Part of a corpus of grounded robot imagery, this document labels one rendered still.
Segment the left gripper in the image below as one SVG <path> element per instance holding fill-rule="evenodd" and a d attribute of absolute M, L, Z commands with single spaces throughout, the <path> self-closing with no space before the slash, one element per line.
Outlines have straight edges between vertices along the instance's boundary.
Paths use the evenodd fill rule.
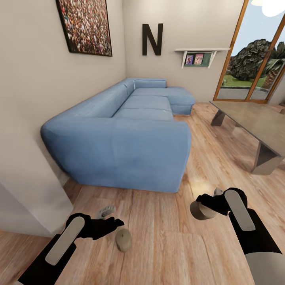
<path fill-rule="evenodd" d="M 107 220 L 99 220 L 97 219 L 99 223 L 99 229 L 97 234 L 92 237 L 93 240 L 97 240 L 99 238 L 102 238 L 106 234 L 109 234 L 116 230 L 117 227 L 124 225 L 124 222 L 120 219 L 114 219 L 114 217 L 110 217 Z"/>

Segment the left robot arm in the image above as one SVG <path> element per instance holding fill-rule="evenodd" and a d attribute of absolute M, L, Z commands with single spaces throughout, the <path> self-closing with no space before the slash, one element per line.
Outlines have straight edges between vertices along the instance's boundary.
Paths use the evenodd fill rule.
<path fill-rule="evenodd" d="M 97 240 L 124 225 L 114 217 L 105 219 L 115 211 L 114 205 L 108 205 L 97 211 L 95 220 L 83 213 L 69 216 L 62 234 L 52 238 L 14 285 L 54 285 L 76 249 L 77 238 Z"/>

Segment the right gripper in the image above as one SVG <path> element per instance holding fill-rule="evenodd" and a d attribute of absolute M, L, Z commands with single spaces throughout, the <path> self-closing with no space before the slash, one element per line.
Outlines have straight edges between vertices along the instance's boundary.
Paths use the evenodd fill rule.
<path fill-rule="evenodd" d="M 219 209 L 215 203 L 215 198 L 217 196 L 210 196 L 208 194 L 202 194 L 202 195 L 199 195 L 199 197 L 197 198 L 196 202 L 201 202 L 202 205 L 220 213 L 220 214 L 223 214 L 225 216 L 227 216 L 227 214 L 229 213 L 229 211 L 223 211 L 221 209 Z"/>

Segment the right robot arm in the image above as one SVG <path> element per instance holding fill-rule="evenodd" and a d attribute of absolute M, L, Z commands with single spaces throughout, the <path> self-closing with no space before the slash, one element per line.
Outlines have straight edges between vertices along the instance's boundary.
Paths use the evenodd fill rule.
<path fill-rule="evenodd" d="M 199 195 L 196 202 L 230 217 L 255 285 L 285 285 L 285 257 L 239 188 L 216 188 L 214 196 Z"/>

